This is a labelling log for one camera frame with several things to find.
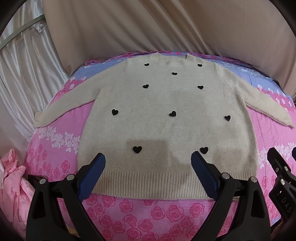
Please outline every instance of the pink floral bedspread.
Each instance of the pink floral bedspread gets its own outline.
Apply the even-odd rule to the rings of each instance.
[[[74,77],[69,79],[53,101],[85,79],[86,77],[80,80]],[[295,106],[288,97],[280,95],[279,92],[265,90],[260,85],[258,89],[285,107],[296,124]],[[56,181],[64,179],[68,174],[77,173],[80,136],[92,105],[93,102],[73,109],[49,126],[35,130],[24,163],[28,174],[42,175],[49,181]],[[257,178],[266,199],[270,221],[274,223],[279,219],[279,212],[268,194],[275,183],[276,174],[267,161],[267,151],[275,147],[295,174],[296,162],[291,153],[296,146],[296,130],[276,123],[250,108],[248,111],[258,143]],[[59,203],[66,223],[73,226],[65,203],[62,199]],[[212,200],[141,200],[98,194],[91,194],[83,201],[88,215],[105,239],[120,241],[190,240],[201,227],[213,205]],[[236,207],[237,202],[234,201],[219,235],[228,231]]]

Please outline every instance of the cream knit sweater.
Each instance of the cream knit sweater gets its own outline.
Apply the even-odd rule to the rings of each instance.
[[[202,155],[220,172],[256,175],[257,143],[246,106],[294,128],[282,106],[226,68],[189,54],[159,53],[89,78],[36,113],[34,125],[46,126],[91,101],[78,168],[103,153],[106,168],[94,192],[125,198],[207,198],[190,164],[191,154],[205,147]]]

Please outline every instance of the ribbed hem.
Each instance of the ribbed hem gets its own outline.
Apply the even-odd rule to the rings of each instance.
[[[186,54],[185,56],[177,57],[162,55],[159,52],[151,54],[150,58],[164,66],[182,66],[185,64],[192,63],[195,59],[195,57],[191,54]]]
[[[248,180],[256,172],[229,174]],[[195,173],[136,173],[105,168],[93,192],[132,199],[209,199]]]

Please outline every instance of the bed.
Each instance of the bed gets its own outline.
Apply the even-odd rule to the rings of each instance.
[[[81,66],[57,92],[54,102],[91,76],[121,62],[126,58],[149,53],[127,53],[113,57],[103,63],[88,61]],[[185,52],[163,51],[164,55],[185,55]],[[285,95],[273,79],[259,73],[252,66],[231,58],[190,54],[214,61],[265,94],[270,95],[283,106],[296,123],[296,108],[290,96]],[[37,128],[30,141],[24,165],[27,174],[45,176],[49,181],[64,179],[70,173],[77,173],[77,153],[80,137],[91,111],[93,102],[73,109],[49,126]],[[292,149],[296,146],[296,131],[283,126],[269,117],[248,108],[258,144],[258,174],[267,203],[270,223],[280,218],[279,212],[268,197],[276,175],[267,161],[267,151],[275,147],[288,162],[293,174],[296,163]],[[62,199],[59,200],[66,223],[73,226]],[[211,211],[213,200],[141,200],[91,194],[83,205],[95,226],[106,240],[190,240],[201,227]],[[219,235],[226,233],[231,225],[237,202],[233,201]]]

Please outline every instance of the ribbed collar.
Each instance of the ribbed collar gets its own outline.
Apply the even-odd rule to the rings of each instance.
[[[185,64],[192,63],[195,58],[191,54],[186,54],[185,56],[167,56],[162,55],[159,52],[150,55],[151,59],[165,66],[182,66]]]

